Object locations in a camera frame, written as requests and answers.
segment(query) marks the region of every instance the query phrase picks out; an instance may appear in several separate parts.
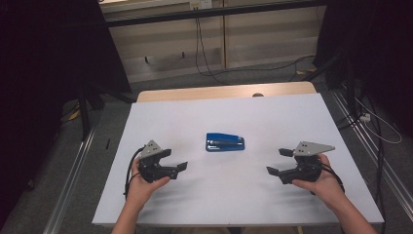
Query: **white tabletop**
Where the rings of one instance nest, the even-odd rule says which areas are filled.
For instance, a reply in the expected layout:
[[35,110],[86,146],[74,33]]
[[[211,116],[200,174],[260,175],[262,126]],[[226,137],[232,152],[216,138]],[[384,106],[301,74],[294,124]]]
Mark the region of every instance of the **white tabletop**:
[[[238,135],[244,151],[209,153],[207,133]],[[346,194],[369,222],[383,219],[319,94],[139,102],[131,107],[93,223],[111,226],[124,206],[132,154],[150,139],[171,156],[163,166],[188,162],[177,180],[159,189],[138,223],[158,226],[308,225],[337,223],[309,191],[283,185],[267,166],[286,170],[295,160],[279,148],[299,141],[334,145],[327,152]]]

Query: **person's right hand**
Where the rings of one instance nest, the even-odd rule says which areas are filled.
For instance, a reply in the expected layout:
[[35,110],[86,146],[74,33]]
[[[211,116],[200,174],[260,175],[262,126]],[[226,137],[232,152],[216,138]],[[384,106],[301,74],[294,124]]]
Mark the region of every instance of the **person's right hand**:
[[[330,166],[327,156],[319,154],[319,160]],[[335,176],[326,171],[321,171],[321,175],[315,182],[294,179],[292,184],[314,192],[330,209],[334,203],[347,199]]]

